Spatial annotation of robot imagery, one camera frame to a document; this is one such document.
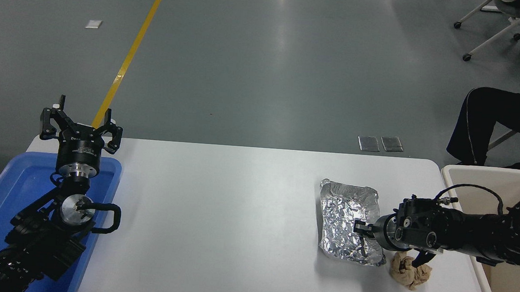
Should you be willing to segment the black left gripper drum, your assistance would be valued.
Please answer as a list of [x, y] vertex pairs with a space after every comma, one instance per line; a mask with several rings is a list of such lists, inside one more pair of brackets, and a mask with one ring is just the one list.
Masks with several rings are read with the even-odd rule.
[[83, 164], [98, 170], [100, 168], [101, 150], [105, 142], [89, 127], [76, 129], [66, 128], [58, 134], [59, 148], [56, 166]]

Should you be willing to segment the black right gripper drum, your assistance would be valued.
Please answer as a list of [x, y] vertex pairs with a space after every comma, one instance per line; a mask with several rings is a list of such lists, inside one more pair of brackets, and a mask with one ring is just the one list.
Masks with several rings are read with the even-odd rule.
[[388, 225], [389, 215], [381, 216], [375, 223], [373, 223], [372, 231], [373, 237], [383, 249], [387, 249], [387, 234], [386, 227]]

